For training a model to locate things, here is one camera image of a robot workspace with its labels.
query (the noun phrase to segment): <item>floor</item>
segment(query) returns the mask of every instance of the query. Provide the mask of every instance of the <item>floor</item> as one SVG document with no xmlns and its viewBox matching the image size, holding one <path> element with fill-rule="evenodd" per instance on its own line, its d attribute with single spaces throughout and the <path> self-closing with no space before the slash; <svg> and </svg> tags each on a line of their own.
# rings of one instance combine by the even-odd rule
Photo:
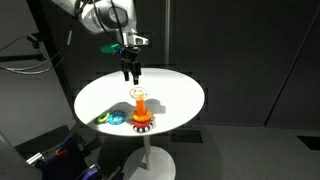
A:
<svg viewBox="0 0 320 180">
<path fill-rule="evenodd" d="M 176 138 L 171 132 L 151 136 L 151 144 L 173 157 L 176 180 L 319 180 L 320 151 L 310 150 L 297 136 L 320 136 L 319 130 L 260 127 L 200 126 L 197 139 Z M 75 128 L 85 138 L 100 136 L 105 143 L 86 159 L 106 173 L 136 149 L 142 138 L 103 135 L 88 128 Z"/>
</svg>

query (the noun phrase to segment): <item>orange toy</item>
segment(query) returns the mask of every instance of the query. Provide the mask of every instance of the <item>orange toy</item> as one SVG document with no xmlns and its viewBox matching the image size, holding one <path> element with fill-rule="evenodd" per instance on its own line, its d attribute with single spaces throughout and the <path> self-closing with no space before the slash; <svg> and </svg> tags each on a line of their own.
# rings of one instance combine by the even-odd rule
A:
<svg viewBox="0 0 320 180">
<path fill-rule="evenodd" d="M 136 100 L 136 110 L 132 116 L 134 130 L 137 132 L 149 131 L 152 128 L 152 113 L 145 106 L 145 98 L 148 96 L 147 91 L 137 87 L 132 89 L 130 94 Z"/>
</svg>

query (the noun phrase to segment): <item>dark wall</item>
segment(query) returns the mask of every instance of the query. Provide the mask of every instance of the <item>dark wall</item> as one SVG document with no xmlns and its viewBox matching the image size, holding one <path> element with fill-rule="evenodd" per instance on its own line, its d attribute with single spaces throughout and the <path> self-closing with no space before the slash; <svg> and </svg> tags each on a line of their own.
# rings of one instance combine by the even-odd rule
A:
<svg viewBox="0 0 320 180">
<path fill-rule="evenodd" d="M 270 117 L 269 127 L 320 128 L 320 18 Z"/>
<path fill-rule="evenodd" d="M 319 1 L 176 0 L 171 67 L 207 90 L 194 123 L 262 126 Z"/>
<path fill-rule="evenodd" d="M 41 3 L 59 47 L 70 16 L 49 1 Z M 165 1 L 136 3 L 138 31 L 153 33 L 152 47 L 143 48 L 139 60 L 144 67 L 164 67 Z M 196 79 L 206 92 L 205 106 L 193 122 L 262 126 L 319 4 L 173 0 L 169 68 Z M 119 71 L 120 58 L 99 51 L 110 43 L 104 34 L 92 36 L 79 24 L 73 34 L 63 68 L 75 97 L 92 80 Z"/>
</svg>

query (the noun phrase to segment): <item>blue object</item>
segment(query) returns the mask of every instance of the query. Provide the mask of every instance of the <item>blue object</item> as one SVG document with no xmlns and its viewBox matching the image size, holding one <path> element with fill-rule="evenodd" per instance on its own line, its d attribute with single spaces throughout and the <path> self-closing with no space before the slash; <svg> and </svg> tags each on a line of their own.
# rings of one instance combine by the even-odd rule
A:
<svg viewBox="0 0 320 180">
<path fill-rule="evenodd" d="M 69 134 L 67 137 L 64 138 L 64 140 L 59 145 L 59 152 L 67 149 L 70 144 L 74 143 L 78 138 L 78 135 L 73 133 Z"/>
<path fill-rule="evenodd" d="M 93 168 L 88 170 L 81 180 L 97 180 L 98 176 L 99 176 L 98 169 Z"/>
<path fill-rule="evenodd" d="M 124 177 L 124 173 L 120 173 L 115 180 L 123 180 L 123 177 Z"/>
<path fill-rule="evenodd" d="M 124 122 L 126 116 L 123 111 L 113 111 L 108 117 L 108 122 L 112 125 L 118 125 Z"/>
</svg>

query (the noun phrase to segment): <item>toy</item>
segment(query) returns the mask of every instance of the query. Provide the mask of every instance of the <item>toy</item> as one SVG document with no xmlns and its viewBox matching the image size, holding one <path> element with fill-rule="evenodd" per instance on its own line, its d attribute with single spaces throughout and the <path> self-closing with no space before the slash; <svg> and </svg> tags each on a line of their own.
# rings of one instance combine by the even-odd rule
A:
<svg viewBox="0 0 320 180">
<path fill-rule="evenodd" d="M 148 93 L 141 87 L 133 88 L 130 91 L 131 97 L 136 100 L 136 110 L 132 115 L 133 130 L 139 133 L 148 132 L 152 129 L 152 113 L 145 107 L 145 99 Z"/>
<path fill-rule="evenodd" d="M 118 125 L 125 121 L 126 113 L 120 110 L 113 111 L 111 113 L 104 112 L 98 118 L 95 119 L 97 125 L 109 123 L 111 125 Z"/>
</svg>

